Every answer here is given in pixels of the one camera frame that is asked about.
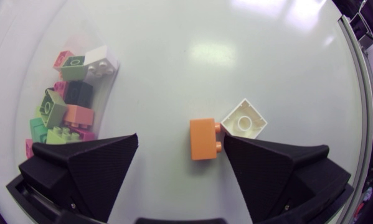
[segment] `lego stud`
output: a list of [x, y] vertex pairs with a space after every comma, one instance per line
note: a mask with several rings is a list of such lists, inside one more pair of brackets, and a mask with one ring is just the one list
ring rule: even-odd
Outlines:
[[78, 133], [80, 135], [80, 140], [81, 141], [91, 141], [95, 140], [95, 133], [91, 131], [87, 131], [84, 129], [80, 128], [70, 128], [74, 133]]
[[71, 139], [71, 135], [69, 133], [63, 133], [62, 134], [62, 139], [68, 141]]
[[215, 133], [218, 134], [221, 132], [221, 124], [219, 122], [215, 122]]
[[51, 109], [50, 103], [46, 102], [45, 105], [44, 105], [44, 112], [45, 112], [45, 114], [49, 114], [50, 109]]
[[71, 138], [72, 138], [72, 140], [79, 140], [80, 139], [80, 135], [78, 133], [72, 133]]
[[109, 69], [106, 69], [106, 74], [107, 75], [112, 75], [114, 73], [113, 69], [109, 68]]
[[63, 133], [70, 133], [70, 128], [62, 128]]
[[61, 64], [64, 58], [65, 58], [64, 55], [59, 55], [59, 57], [57, 57], [57, 63]]
[[74, 60], [72, 60], [71, 62], [70, 62], [70, 65], [78, 65], [78, 64], [80, 64], [81, 63], [81, 61], [79, 60], [79, 59], [74, 59]]
[[217, 149], [217, 152], [221, 152], [222, 151], [222, 144], [221, 144], [221, 142], [216, 142], [215, 143], [215, 148]]
[[100, 62], [99, 63], [99, 68], [106, 68], [107, 67], [107, 63], [106, 62]]
[[55, 134], [62, 134], [62, 128], [58, 127], [58, 126], [55, 126], [54, 127], [54, 133]]
[[96, 69], [95, 69], [94, 66], [90, 65], [90, 66], [88, 67], [88, 72], [92, 72], [92, 73], [94, 73], [95, 71], [96, 71]]
[[253, 121], [248, 116], [241, 116], [237, 120], [237, 127], [241, 131], [248, 131], [253, 125]]

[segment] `lego brick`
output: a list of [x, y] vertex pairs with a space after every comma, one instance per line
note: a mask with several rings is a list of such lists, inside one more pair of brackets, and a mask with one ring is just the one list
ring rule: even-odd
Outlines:
[[26, 139], [26, 157], [30, 159], [34, 153], [32, 152], [32, 139]]
[[84, 56], [69, 57], [60, 71], [64, 81], [83, 80], [87, 75], [84, 66]]
[[73, 128], [71, 126], [68, 127], [68, 128], [70, 128], [70, 130], [73, 131], [73, 132], [75, 132], [75, 133], [79, 133], [80, 139], [82, 141], [92, 141], [92, 140], [95, 140], [95, 133], [93, 133], [91, 131], [80, 129], [80, 128]]
[[66, 60], [71, 56], [74, 56], [74, 54], [71, 53], [71, 51], [69, 51], [69, 50], [62, 51], [57, 56], [53, 68], [56, 69], [58, 72], [60, 72], [60, 68], [63, 66], [63, 64], [66, 62]]
[[64, 99], [66, 91], [67, 91], [68, 83], [66, 81], [59, 81], [56, 82], [54, 85], [54, 91], [57, 92], [62, 99]]
[[71, 133], [69, 128], [54, 127], [48, 130], [47, 144], [67, 144], [80, 142], [78, 133]]
[[267, 124], [247, 99], [243, 99], [221, 122], [230, 135], [250, 139], [255, 139]]
[[45, 143], [47, 140], [48, 129], [42, 118], [34, 118], [30, 120], [30, 130], [32, 142]]
[[220, 124], [214, 119], [192, 119], [191, 149], [192, 160], [215, 159], [222, 150], [221, 142], [217, 142], [215, 134], [220, 132]]
[[40, 113], [41, 118], [48, 129], [61, 124], [67, 106], [60, 95], [52, 90], [46, 89], [42, 100]]
[[93, 124], [93, 110], [77, 105], [67, 105], [64, 123], [75, 128], [88, 128]]
[[92, 91], [93, 87], [86, 82], [69, 82], [64, 102], [66, 102], [66, 104], [79, 105], [89, 108], [92, 100]]
[[118, 62], [107, 46], [101, 46], [85, 53], [85, 67], [88, 72], [96, 77], [115, 74], [118, 69]]

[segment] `white lego brick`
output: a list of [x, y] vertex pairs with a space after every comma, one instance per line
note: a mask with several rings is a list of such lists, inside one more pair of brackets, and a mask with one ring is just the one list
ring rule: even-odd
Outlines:
[[247, 99], [242, 100], [221, 122], [229, 134], [250, 139], [255, 139], [267, 124]]
[[85, 53], [84, 65], [96, 77], [115, 74], [118, 62], [106, 45]]

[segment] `green lego brick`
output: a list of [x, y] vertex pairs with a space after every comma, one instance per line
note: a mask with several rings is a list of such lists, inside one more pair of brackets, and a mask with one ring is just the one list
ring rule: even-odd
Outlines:
[[83, 80], [87, 75], [87, 69], [84, 66], [84, 56], [69, 57], [63, 66], [62, 78], [64, 81]]
[[78, 133], [70, 133], [69, 128], [54, 127], [48, 130], [47, 144], [67, 144], [80, 142]]
[[51, 129], [61, 124], [67, 105], [57, 92], [46, 89], [39, 111], [45, 127]]
[[34, 118], [30, 120], [30, 130], [32, 142], [45, 143], [47, 140], [48, 129], [42, 118]]
[[37, 106], [37, 107], [35, 108], [35, 111], [34, 111], [34, 117], [35, 117], [35, 118], [40, 118], [40, 117], [41, 117], [41, 112], [39, 111], [40, 108], [41, 108], [41, 106]]

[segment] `orange lego brick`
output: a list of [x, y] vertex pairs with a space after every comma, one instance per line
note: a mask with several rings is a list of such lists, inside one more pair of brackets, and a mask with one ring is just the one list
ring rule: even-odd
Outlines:
[[93, 124], [93, 110], [77, 105], [67, 105], [64, 123], [75, 128], [88, 128]]
[[222, 150], [221, 142], [217, 142], [215, 134], [220, 132], [220, 124], [213, 118], [192, 119], [191, 148], [192, 160], [215, 159]]

